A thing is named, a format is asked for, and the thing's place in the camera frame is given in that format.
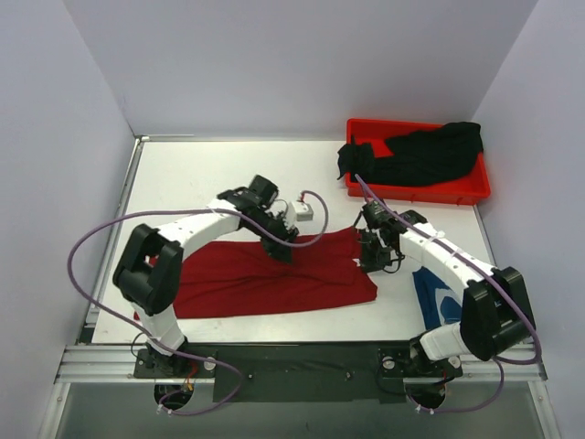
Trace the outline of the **red t shirt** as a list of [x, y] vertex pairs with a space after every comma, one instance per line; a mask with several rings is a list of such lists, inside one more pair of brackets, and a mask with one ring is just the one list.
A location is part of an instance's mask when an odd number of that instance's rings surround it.
[[308, 312], [374, 301], [378, 287], [357, 265], [358, 232], [328, 232], [272, 259], [259, 242], [213, 241], [189, 256], [174, 301], [179, 319]]

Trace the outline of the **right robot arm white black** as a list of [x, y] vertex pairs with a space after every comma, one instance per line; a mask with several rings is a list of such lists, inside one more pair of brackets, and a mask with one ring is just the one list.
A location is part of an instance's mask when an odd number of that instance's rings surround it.
[[445, 238], [415, 210], [401, 214], [375, 200], [366, 202], [359, 218], [366, 227], [361, 266], [381, 271], [412, 259], [435, 275], [460, 306], [453, 320], [441, 317], [409, 342], [408, 363], [429, 374], [441, 361], [472, 355], [481, 361], [501, 359], [503, 352], [537, 339], [536, 324], [522, 274], [483, 262]]

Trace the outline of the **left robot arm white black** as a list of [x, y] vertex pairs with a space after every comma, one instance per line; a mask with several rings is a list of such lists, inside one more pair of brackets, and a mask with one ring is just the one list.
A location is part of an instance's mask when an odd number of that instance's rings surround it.
[[186, 258], [215, 239], [245, 228], [261, 238], [262, 249], [272, 259], [292, 260], [290, 247], [261, 232], [288, 242], [299, 234], [295, 222], [303, 209], [289, 201], [283, 210], [270, 212], [278, 194], [269, 179], [255, 176], [246, 187], [217, 194], [207, 204], [209, 213], [192, 214], [158, 228], [140, 224], [133, 229], [112, 281], [132, 304], [143, 327], [165, 345], [156, 354], [155, 366], [166, 376], [179, 376], [188, 363], [188, 341], [173, 306]]

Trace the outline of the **blue folded t shirt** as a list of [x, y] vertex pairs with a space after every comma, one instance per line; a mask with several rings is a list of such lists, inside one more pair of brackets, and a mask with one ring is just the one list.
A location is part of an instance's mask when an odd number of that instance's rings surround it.
[[427, 330], [461, 321], [463, 300], [438, 276], [422, 267], [412, 279]]

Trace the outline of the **black t shirt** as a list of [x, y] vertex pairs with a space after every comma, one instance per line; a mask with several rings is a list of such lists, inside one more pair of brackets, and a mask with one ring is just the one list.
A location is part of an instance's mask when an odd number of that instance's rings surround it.
[[384, 140], [387, 156], [376, 157], [372, 144], [354, 139], [337, 152], [339, 176], [360, 176], [383, 186], [426, 187], [469, 175], [484, 152], [481, 125], [447, 123]]

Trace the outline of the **red plastic bin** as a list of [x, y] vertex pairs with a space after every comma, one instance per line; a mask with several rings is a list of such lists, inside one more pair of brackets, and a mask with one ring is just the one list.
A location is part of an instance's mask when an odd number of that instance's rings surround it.
[[[351, 118], [346, 122], [346, 140], [355, 140], [359, 145], [371, 144], [374, 157], [378, 158], [392, 155], [385, 145], [386, 139], [439, 127], [436, 123]], [[384, 186], [373, 183], [368, 185], [380, 198], [457, 206], [473, 206], [491, 194], [482, 154], [478, 155], [474, 168], [467, 176], [453, 181], [426, 187]]]

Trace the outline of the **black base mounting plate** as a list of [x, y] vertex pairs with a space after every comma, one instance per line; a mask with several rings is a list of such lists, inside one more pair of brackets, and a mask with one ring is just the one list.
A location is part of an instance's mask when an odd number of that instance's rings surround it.
[[133, 375], [156, 380], [155, 398], [180, 393], [181, 406], [198, 384], [212, 386], [213, 402], [403, 402], [409, 396], [439, 402], [448, 382], [463, 375], [457, 360], [444, 360], [424, 373], [410, 364], [407, 341], [298, 344], [187, 345], [191, 359], [163, 359], [138, 350]]

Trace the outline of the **aluminium frame rail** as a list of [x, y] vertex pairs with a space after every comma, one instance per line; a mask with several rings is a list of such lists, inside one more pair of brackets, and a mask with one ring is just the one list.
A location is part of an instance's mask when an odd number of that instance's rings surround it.
[[[301, 191], [314, 207], [315, 218], [302, 231], [340, 230], [355, 218], [358, 198], [346, 194], [337, 179], [338, 140], [194, 140], [145, 137], [135, 148], [125, 180], [122, 211], [127, 220], [116, 225], [104, 257], [100, 281], [90, 307], [94, 324], [91, 343], [65, 355], [62, 378], [72, 376], [74, 362], [89, 364], [89, 380], [113, 377], [124, 360], [122, 347], [137, 347], [144, 336], [133, 319], [132, 306], [113, 285], [115, 264], [132, 228], [151, 210], [152, 225], [174, 220], [179, 209], [201, 208], [218, 192], [238, 187], [262, 175], [275, 182], [283, 198]], [[167, 216], [161, 210], [167, 210]], [[266, 316], [186, 319], [180, 328], [196, 351], [214, 346], [218, 356], [241, 366], [247, 356], [259, 356], [264, 367], [286, 373], [333, 371], [360, 360], [378, 361], [382, 345], [407, 342], [423, 329], [412, 272], [416, 260], [406, 260], [398, 273], [375, 273], [378, 296], [373, 302], [335, 309]]]

